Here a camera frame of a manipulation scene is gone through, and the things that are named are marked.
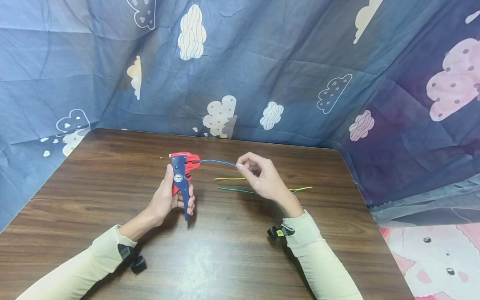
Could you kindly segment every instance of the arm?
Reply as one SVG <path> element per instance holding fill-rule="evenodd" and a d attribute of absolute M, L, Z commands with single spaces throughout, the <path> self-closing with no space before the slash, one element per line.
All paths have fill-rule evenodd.
<path fill-rule="evenodd" d="M 283 225 L 295 230 L 287 245 L 299 260 L 308 284 L 318 300 L 362 300 L 362 296 L 338 260 L 312 217 L 288 190 L 272 161 L 253 153 L 241 156 L 237 169 L 262 197 L 276 202 L 286 218 Z"/>
<path fill-rule="evenodd" d="M 113 273 L 122 262 L 117 245 L 135 247 L 146 232 L 160 226 L 172 208 L 183 208 L 181 196 L 172 196 L 173 169 L 167 166 L 165 178 L 148 207 L 125 225 L 115 225 L 96 238 L 82 253 L 60 265 L 29 287 L 17 300 L 80 299 L 95 284 Z M 195 196 L 189 188 L 187 213 L 193 215 Z"/>

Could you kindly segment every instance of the beige sleeve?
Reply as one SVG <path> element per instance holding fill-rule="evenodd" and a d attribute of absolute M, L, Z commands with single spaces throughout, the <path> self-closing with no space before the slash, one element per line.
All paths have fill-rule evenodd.
<path fill-rule="evenodd" d="M 117 245 L 136 246 L 119 233 L 119 225 L 96 238 L 92 246 L 61 264 L 29 287 L 17 300 L 77 300 L 122 262 Z"/>
<path fill-rule="evenodd" d="M 287 236 L 287 244 L 299 260 L 318 300 L 363 300 L 352 277 L 306 210 L 297 218 L 284 218 L 283 225 L 295 230 L 293 235 Z"/>

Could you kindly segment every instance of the blue cloth backdrop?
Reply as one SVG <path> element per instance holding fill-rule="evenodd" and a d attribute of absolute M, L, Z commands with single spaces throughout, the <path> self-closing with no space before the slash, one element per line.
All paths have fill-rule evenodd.
<path fill-rule="evenodd" d="M 4 0 L 0 228 L 98 127 L 331 147 L 382 225 L 480 221 L 479 10 Z"/>

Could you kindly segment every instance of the wooden table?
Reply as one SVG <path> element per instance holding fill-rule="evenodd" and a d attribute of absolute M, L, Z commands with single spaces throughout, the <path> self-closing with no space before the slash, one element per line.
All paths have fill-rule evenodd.
<path fill-rule="evenodd" d="M 273 160 L 365 300 L 412 295 L 340 154 L 334 150 L 145 132 L 90 132 L 0 235 L 0 299 L 14 299 L 149 203 L 170 162 L 189 151 L 235 162 L 248 152 Z M 273 202 L 218 186 L 250 189 L 234 167 L 205 162 L 192 172 L 196 216 L 172 212 L 141 240 L 148 269 L 125 267 L 86 299 L 312 299 L 285 241 L 266 230 L 281 223 Z"/>

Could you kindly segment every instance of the wire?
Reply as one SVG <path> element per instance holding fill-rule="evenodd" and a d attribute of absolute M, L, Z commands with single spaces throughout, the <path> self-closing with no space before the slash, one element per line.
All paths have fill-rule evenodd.
<path fill-rule="evenodd" d="M 246 190 L 239 190 L 239 189 L 227 189 L 227 188 L 220 188 L 220 187 L 217 187 L 217 189 L 225 190 L 225 191 L 249 192 L 250 194 L 258 194 L 258 193 L 256 193 L 256 192 L 251 192 L 251 191 L 246 191 Z"/>
<path fill-rule="evenodd" d="M 234 166 L 234 167 L 237 166 L 237 165 L 232 164 L 232 163 L 229 163 L 229 162 L 227 162 L 227 161 L 214 160 L 214 159 L 204 159 L 204 160 L 201 160 L 200 162 L 203 163 L 204 161 L 214 161 L 214 162 L 216 162 L 216 163 L 228 164 L 228 165 L 231 165 L 231 166 Z"/>
<path fill-rule="evenodd" d="M 215 178 L 215 180 L 245 180 L 245 178 Z"/>
<path fill-rule="evenodd" d="M 311 189 L 313 186 L 307 186 L 305 188 L 299 188 L 299 189 L 289 189 L 291 191 L 295 191 L 295 192 L 299 192 L 299 191 L 303 191 L 303 190 L 306 190 L 306 189 Z"/>
<path fill-rule="evenodd" d="M 215 180 L 245 180 L 245 178 L 215 178 Z M 302 191 L 302 190 L 311 189 L 311 188 L 313 188 L 313 186 L 307 186 L 304 188 L 289 189 L 289 190 L 294 192 L 294 191 Z"/>
<path fill-rule="evenodd" d="M 250 194 L 258 194 L 258 193 L 256 193 L 256 192 L 251 192 L 251 191 L 246 191 L 246 190 L 239 190 L 239 189 L 227 189 L 227 188 L 220 188 L 220 187 L 217 187 L 217 189 L 225 190 L 225 191 L 247 192 L 247 193 L 250 193 Z M 300 192 L 300 191 L 302 191 L 302 189 L 295 190 L 295 191 L 292 192 L 292 194 L 295 194 L 296 192 Z"/>

